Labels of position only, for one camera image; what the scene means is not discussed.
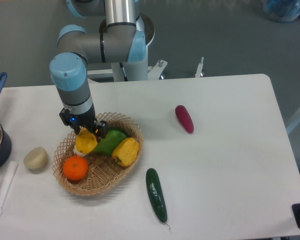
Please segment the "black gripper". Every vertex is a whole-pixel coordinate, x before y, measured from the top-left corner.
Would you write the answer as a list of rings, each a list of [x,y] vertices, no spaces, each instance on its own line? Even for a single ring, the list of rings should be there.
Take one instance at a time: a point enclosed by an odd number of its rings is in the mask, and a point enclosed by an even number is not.
[[[81,127],[86,128],[96,138],[99,143],[108,134],[108,122],[105,120],[97,121],[95,108],[91,107],[82,114],[74,114],[68,108],[63,108],[59,117],[65,126],[69,126],[76,135],[81,131]]]

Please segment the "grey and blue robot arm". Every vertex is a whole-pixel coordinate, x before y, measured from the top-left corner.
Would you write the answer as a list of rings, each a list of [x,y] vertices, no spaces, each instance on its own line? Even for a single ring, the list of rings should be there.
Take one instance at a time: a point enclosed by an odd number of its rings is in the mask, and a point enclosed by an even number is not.
[[[68,0],[79,17],[105,16],[106,31],[87,33],[78,25],[63,27],[57,40],[58,54],[49,70],[63,104],[59,116],[75,134],[86,128],[97,141],[105,138],[108,123],[98,121],[88,83],[88,65],[112,64],[115,79],[148,79],[148,50],[137,0]]]

